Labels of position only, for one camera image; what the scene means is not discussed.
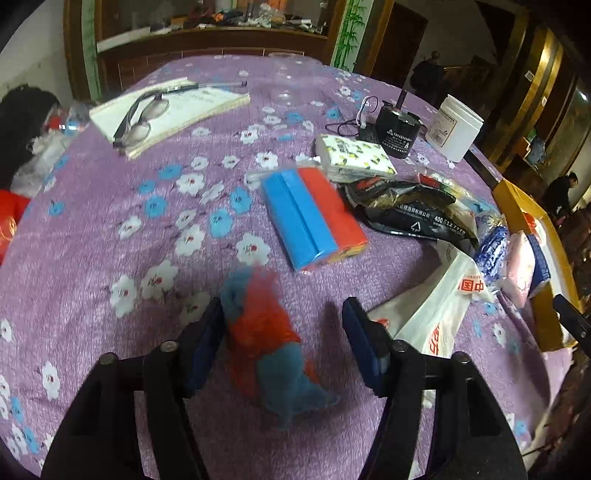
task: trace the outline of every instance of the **notebook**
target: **notebook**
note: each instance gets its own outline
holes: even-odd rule
[[[112,143],[121,121],[140,95],[151,90],[177,85],[191,85],[192,83],[186,78],[181,78],[127,93],[93,108],[90,111],[90,118],[107,140]],[[227,92],[213,87],[204,87],[183,93],[170,93],[164,95],[163,98],[166,98],[170,103],[168,109],[160,117],[149,121],[151,130],[148,138],[138,145],[125,149],[128,158],[139,157],[148,148],[200,120],[247,105],[251,101],[248,93]],[[149,98],[139,104],[139,108],[132,118],[132,124],[139,119],[141,112],[151,101],[152,98]]]

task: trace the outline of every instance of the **plastic bag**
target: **plastic bag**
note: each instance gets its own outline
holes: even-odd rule
[[[505,257],[509,244],[509,230],[503,225],[496,226],[490,235],[480,244],[474,261],[480,269],[489,289],[504,276]]]
[[[436,250],[441,266],[425,282],[368,316],[382,323],[392,338],[410,343],[421,353],[449,358],[470,302],[473,298],[494,301],[494,296],[468,255],[442,241],[437,241]]]
[[[346,197],[374,230],[445,240],[472,256],[478,240],[442,189],[411,181],[371,177],[345,185]]]
[[[525,307],[534,275],[535,256],[525,233],[511,235],[506,256],[506,278],[501,290],[517,308]]]
[[[29,199],[0,190],[0,265],[28,204]]]

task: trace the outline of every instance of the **blue package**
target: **blue package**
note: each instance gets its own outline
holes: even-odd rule
[[[548,262],[546,257],[540,248],[538,239],[533,233],[526,235],[530,241],[531,249],[534,251],[535,267],[534,275],[531,278],[531,287],[528,298],[535,297],[540,290],[550,281],[550,269],[548,268]]]
[[[296,170],[271,174],[262,182],[267,209],[291,264],[302,270],[339,247]]]
[[[509,230],[502,225],[496,226],[480,244],[480,248],[474,256],[474,262],[476,262],[484,277],[484,282],[489,288],[501,277],[508,243]]]

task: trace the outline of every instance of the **table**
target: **table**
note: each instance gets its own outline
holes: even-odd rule
[[[245,174],[296,166],[313,154],[326,123],[353,118],[367,94],[395,103],[399,89],[304,61],[297,83],[306,102],[285,109],[270,100],[274,75],[275,64],[263,57],[195,57],[164,66],[136,87],[179,76],[248,79],[251,103],[163,141],[136,161],[119,156],[91,126],[31,202],[0,269],[0,436],[31,471],[39,473],[52,435],[100,354],[143,355],[175,338],[231,271],[258,261],[277,272],[280,301],[304,353],[340,401],[280,430],[270,413],[232,387],[221,348],[204,390],[187,403],[211,478],[359,475],[384,400],[362,382],[340,325],[342,302],[357,296],[369,310],[424,281],[437,256],[430,241],[364,227],[370,243],[362,255],[310,275],[292,271],[260,191]],[[426,123],[435,113],[413,95],[406,106]],[[402,178],[429,166],[493,201],[465,161],[448,163],[423,137],[408,158],[393,162]],[[521,448],[530,444],[570,365],[568,351],[540,354],[524,321],[530,317],[502,296],[473,303],[456,338]],[[141,398],[138,405],[141,412]],[[432,419],[433,409],[426,408],[415,476],[426,465]],[[154,473],[141,414],[138,429],[145,470]]]

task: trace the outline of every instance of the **doorway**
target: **doorway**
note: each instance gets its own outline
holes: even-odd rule
[[[394,3],[383,36],[373,41],[366,75],[402,88],[408,77],[428,20],[409,8]]]

